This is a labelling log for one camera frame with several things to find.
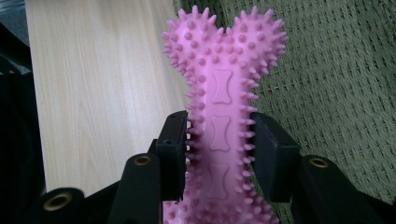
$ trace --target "pink rubber bone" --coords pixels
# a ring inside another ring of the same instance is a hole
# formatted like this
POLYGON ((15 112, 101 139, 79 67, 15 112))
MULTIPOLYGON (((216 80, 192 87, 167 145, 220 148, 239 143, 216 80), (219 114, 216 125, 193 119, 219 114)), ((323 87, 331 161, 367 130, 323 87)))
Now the pink rubber bone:
POLYGON ((257 111, 250 102, 258 98, 251 89, 286 52, 284 22, 273 21, 273 14, 242 11, 225 33, 214 25, 216 16, 208 18, 208 8, 202 14, 197 6, 191 14, 181 9, 179 19, 168 22, 163 52, 191 87, 191 138, 184 200, 164 203, 164 224, 279 221, 249 181, 254 158, 247 154, 254 148, 249 114, 257 111))

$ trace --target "pink dog toy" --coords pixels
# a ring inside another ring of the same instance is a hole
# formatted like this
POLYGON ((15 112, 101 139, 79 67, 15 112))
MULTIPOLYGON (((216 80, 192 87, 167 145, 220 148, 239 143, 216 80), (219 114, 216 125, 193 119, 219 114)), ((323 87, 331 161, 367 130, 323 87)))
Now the pink dog toy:
POLYGON ((164 203, 164 224, 279 222, 249 181, 254 158, 247 155, 254 148, 249 114, 257 111, 250 101, 258 98, 251 89, 286 52, 284 22, 272 21, 273 14, 242 11, 225 33, 214 25, 216 16, 208 18, 208 8, 203 14, 197 6, 191 14, 181 9, 179 19, 168 22, 163 52, 191 86, 191 139, 184 200, 164 203))

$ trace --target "light wood panel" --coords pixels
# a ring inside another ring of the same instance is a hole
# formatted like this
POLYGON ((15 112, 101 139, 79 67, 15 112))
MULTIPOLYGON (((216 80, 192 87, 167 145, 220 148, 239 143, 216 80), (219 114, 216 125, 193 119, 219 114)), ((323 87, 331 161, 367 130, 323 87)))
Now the light wood panel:
POLYGON ((47 188, 92 194, 187 103, 162 54, 172 1, 26 0, 26 12, 47 188))

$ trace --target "black holder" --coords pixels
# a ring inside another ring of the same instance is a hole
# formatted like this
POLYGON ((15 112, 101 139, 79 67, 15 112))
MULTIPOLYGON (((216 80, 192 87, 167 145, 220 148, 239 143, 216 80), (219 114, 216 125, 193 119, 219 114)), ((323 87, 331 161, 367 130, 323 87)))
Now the black holder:
MULTIPOLYGON (((251 164, 263 196, 292 200, 296 224, 396 223, 396 206, 362 194, 331 161, 300 155, 300 147, 272 118, 253 113, 251 164)), ((125 165, 119 182, 84 198, 78 189, 42 196, 18 223, 163 223, 163 201, 180 201, 186 172, 187 112, 170 115, 148 153, 125 165)))

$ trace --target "textured fabric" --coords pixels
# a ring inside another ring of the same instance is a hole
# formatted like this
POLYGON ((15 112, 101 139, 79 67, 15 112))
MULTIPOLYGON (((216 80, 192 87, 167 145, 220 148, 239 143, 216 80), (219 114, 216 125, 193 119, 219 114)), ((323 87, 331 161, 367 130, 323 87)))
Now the textured fabric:
MULTIPOLYGON (((273 8, 290 41, 254 102, 302 146, 334 161, 360 191, 396 197, 396 4, 394 1, 175 1, 210 7, 217 25, 241 10, 273 8)), ((283 223, 290 206, 275 204, 283 223)))

